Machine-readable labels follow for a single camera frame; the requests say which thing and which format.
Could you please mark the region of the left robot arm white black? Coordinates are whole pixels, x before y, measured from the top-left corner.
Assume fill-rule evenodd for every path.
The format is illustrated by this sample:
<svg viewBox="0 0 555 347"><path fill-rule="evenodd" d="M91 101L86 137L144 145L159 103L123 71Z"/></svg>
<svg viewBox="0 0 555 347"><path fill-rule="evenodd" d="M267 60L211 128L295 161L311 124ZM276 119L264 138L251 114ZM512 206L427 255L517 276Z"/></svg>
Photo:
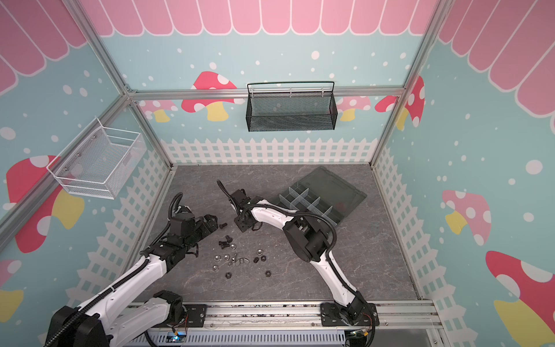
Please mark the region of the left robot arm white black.
<svg viewBox="0 0 555 347"><path fill-rule="evenodd" d="M143 251L140 260L101 293L75 308L62 307L51 318L46 346L124 346L156 325L177 328L189 319L182 297L162 290L128 314L124 310L144 290L218 229L214 215L180 212L169 220L169 234Z"/></svg>

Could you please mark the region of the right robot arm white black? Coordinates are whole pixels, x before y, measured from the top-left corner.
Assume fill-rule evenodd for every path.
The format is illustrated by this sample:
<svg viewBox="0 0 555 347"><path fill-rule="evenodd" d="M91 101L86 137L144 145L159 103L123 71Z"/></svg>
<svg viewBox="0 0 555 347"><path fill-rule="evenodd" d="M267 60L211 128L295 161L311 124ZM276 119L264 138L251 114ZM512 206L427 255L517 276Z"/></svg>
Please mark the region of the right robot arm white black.
<svg viewBox="0 0 555 347"><path fill-rule="evenodd" d="M335 227L324 217L309 211L281 208L260 197L250 198L242 189L223 190L237 214L235 223L241 231L267 224L285 234L294 253L310 263L330 290L340 318L348 325L367 322L379 325L377 313L361 292L352 285L332 254L337 241Z"/></svg>

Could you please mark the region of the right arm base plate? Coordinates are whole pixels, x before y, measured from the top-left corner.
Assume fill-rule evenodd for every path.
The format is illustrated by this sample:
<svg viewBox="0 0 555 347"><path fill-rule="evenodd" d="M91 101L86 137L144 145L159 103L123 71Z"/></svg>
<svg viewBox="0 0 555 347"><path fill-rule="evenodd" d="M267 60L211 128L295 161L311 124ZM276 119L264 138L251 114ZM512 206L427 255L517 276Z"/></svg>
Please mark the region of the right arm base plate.
<svg viewBox="0 0 555 347"><path fill-rule="evenodd" d="M380 319L375 304L354 302L343 307L335 302L325 302L319 306L320 318L324 327L372 327L379 326Z"/></svg>

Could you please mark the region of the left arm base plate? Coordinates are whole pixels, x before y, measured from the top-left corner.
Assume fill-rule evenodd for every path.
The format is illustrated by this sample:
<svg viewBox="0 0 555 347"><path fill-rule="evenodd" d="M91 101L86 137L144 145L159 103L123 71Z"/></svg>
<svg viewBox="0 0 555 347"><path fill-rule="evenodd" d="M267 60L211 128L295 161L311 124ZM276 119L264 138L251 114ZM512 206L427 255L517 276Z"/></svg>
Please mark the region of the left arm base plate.
<svg viewBox="0 0 555 347"><path fill-rule="evenodd" d="M181 319L173 328L203 328L207 317L208 306L206 304L183 304Z"/></svg>

